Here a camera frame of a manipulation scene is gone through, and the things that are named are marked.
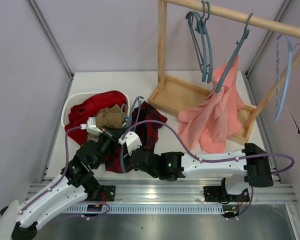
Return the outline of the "red plaid skirt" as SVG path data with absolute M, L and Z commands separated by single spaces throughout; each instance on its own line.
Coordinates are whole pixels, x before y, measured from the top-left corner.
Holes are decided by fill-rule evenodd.
M 132 124 L 145 121 L 145 120 L 156 120 L 165 123 L 168 119 L 163 116 L 159 111 L 148 104 L 143 102 L 140 109 L 135 108 L 132 112 Z M 139 136 L 142 146 L 148 151 L 153 152 L 155 145 L 159 139 L 158 130 L 162 127 L 158 123 L 144 123 L 138 125 L 134 132 Z M 113 172 L 121 174 L 123 172 L 122 165 L 124 165 L 124 170 L 126 173 L 132 170 L 132 166 L 129 162 L 130 156 L 128 154 L 127 147 L 117 146 L 114 152 L 110 153 L 104 163 L 105 170 L 107 172 Z

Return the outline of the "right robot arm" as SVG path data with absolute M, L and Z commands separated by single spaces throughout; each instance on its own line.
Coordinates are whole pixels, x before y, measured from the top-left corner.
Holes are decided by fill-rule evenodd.
M 254 143 L 228 153 L 190 155 L 183 152 L 155 154 L 140 147 L 129 158 L 131 166 L 162 181 L 174 182 L 205 174 L 223 174 L 220 194 L 238 196 L 247 187 L 273 186 L 266 152 Z

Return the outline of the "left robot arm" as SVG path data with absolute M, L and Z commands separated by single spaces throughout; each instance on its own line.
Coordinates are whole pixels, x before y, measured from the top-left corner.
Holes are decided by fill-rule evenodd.
M 100 185 L 93 170 L 105 163 L 125 132 L 124 128 L 103 128 L 97 140 L 87 140 L 72 159 L 46 187 L 20 204 L 15 200 L 0 211 L 0 240 L 32 240 L 50 220 L 69 207 L 80 203 L 96 203 L 102 210 L 114 201 L 115 186 Z

